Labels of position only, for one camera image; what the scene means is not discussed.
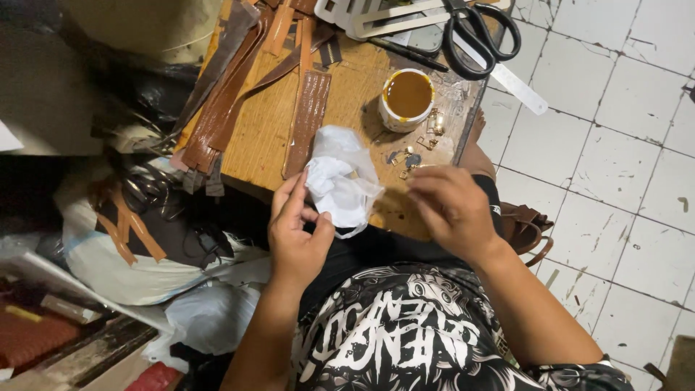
brown glue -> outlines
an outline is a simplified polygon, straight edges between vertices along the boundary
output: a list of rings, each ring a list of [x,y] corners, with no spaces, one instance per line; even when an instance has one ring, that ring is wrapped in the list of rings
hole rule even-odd
[[[394,114],[403,118],[415,118],[430,106],[430,81],[419,73],[401,72],[384,89],[384,100]]]

white container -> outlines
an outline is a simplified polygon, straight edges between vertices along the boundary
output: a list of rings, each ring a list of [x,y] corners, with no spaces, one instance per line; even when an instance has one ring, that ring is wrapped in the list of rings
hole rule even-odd
[[[430,88],[432,89],[432,96],[430,97],[430,105],[427,107],[427,109],[417,117],[412,117],[412,118],[405,118],[401,117],[400,115],[396,115],[390,108],[389,105],[386,103],[386,89],[388,88],[389,84],[391,84],[392,80],[394,77],[398,76],[399,74],[403,72],[415,72],[417,74],[422,75],[427,82],[430,84]],[[379,96],[379,114],[382,117],[382,122],[384,123],[384,126],[391,131],[395,131],[397,133],[409,133],[415,129],[418,128],[420,123],[427,119],[427,116],[430,114],[430,111],[432,111],[432,107],[434,106],[434,85],[432,84],[432,80],[430,80],[430,77],[421,72],[420,70],[413,69],[413,68],[405,68],[402,70],[397,71],[396,73],[392,74],[391,77],[389,77],[386,80],[386,83],[384,83],[384,88],[382,89],[381,96]]]

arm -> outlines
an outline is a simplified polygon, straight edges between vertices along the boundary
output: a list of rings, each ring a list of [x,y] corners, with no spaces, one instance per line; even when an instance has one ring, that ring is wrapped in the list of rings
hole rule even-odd
[[[327,212],[304,205],[306,171],[275,192],[268,226],[272,274],[241,339],[221,390],[284,390],[302,293],[319,274],[335,227]],[[316,223],[313,235],[304,223]]]
[[[602,358],[591,336],[495,233],[487,196],[468,171],[420,168],[409,186],[432,236],[478,275],[522,367]]]

worn wooden tabletop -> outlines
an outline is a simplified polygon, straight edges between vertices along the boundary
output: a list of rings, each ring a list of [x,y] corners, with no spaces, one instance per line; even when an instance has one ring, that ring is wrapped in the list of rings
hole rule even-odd
[[[229,4],[225,0],[220,15],[229,14]],[[493,36],[499,39],[498,25],[487,22]],[[216,37],[217,33],[213,35],[206,60],[216,48]],[[477,110],[486,82],[463,80],[453,72],[432,71],[370,43],[351,40],[342,31],[338,33],[338,41],[341,62],[324,68],[318,51],[313,58],[316,70],[332,75],[323,125],[354,129],[370,150],[379,183],[386,191],[375,202],[369,223],[416,239],[428,239],[427,228],[405,194],[405,181],[399,178],[405,165],[391,165],[389,156],[412,146],[421,155],[422,164],[455,165],[461,158],[473,121],[473,115],[469,114]],[[262,51],[244,88],[265,76],[292,48],[293,35],[290,35],[280,56]],[[445,63],[442,54],[438,61]],[[406,67],[420,69],[430,76],[436,90],[434,107],[445,113],[445,134],[438,137],[439,144],[432,151],[416,142],[420,136],[426,139],[433,136],[426,134],[424,123],[408,134],[393,133],[384,128],[377,111],[377,98],[384,82],[396,70]],[[222,163],[222,174],[230,177],[226,179],[231,184],[243,181],[274,191],[283,182],[281,170],[298,82],[299,75],[292,72],[244,103]],[[184,129],[179,145],[185,145],[196,119],[197,116]]]

dirty floor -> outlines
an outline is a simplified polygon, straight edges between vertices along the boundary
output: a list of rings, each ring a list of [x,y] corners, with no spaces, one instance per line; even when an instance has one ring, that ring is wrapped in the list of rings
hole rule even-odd
[[[533,271],[557,271],[551,292],[637,391],[661,386],[647,362],[665,372],[672,339],[695,335],[692,15],[692,0],[516,0],[523,46],[506,64],[550,109],[494,80],[482,102],[500,198],[556,222]]]

